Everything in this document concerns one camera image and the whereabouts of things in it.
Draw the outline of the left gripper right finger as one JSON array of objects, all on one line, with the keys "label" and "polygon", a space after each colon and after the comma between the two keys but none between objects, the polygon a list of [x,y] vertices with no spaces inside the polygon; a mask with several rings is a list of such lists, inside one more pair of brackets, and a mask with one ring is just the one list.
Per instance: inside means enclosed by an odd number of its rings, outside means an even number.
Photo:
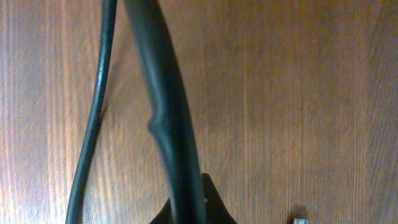
[{"label": "left gripper right finger", "polygon": [[236,221],[226,209],[211,177],[201,174],[205,194],[207,224],[236,224]]}]

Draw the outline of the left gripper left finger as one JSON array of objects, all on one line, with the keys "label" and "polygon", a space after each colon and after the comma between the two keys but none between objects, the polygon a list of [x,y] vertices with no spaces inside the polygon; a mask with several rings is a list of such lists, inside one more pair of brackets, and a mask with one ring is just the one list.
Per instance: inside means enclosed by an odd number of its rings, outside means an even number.
[{"label": "left gripper left finger", "polygon": [[149,224],[174,224],[170,200],[167,200],[160,212]]}]

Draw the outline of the black cable long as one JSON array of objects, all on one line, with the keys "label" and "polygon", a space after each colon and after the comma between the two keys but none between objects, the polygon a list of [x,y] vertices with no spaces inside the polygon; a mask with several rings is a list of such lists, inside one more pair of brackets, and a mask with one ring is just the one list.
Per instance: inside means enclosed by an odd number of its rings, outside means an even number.
[{"label": "black cable long", "polygon": [[76,224],[81,222],[86,183],[90,172],[91,160],[95,152],[96,139],[100,131],[101,109],[104,101],[111,60],[117,4],[117,0],[102,1],[101,32],[96,81],[90,115],[68,200],[65,219],[66,224]]}]

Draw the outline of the black cable double coil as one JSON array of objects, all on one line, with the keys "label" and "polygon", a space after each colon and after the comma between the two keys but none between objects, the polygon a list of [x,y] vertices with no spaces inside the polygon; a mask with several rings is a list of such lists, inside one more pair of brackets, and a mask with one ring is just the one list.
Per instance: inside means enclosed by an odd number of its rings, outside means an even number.
[{"label": "black cable double coil", "polygon": [[304,218],[295,218],[293,224],[308,224],[308,220]]}]

